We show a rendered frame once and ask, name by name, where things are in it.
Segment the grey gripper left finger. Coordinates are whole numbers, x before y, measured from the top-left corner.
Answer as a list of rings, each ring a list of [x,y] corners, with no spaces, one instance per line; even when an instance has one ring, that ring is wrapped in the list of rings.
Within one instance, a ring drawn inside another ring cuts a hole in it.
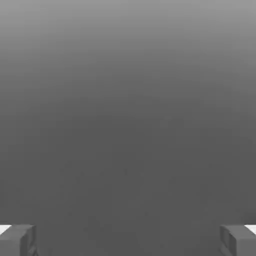
[[[0,224],[0,256],[38,256],[37,226]]]

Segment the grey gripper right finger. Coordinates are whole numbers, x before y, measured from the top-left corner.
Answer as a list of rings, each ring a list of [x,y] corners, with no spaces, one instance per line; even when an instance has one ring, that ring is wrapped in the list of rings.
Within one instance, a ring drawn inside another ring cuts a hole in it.
[[[219,235],[223,256],[256,256],[256,224],[221,225]]]

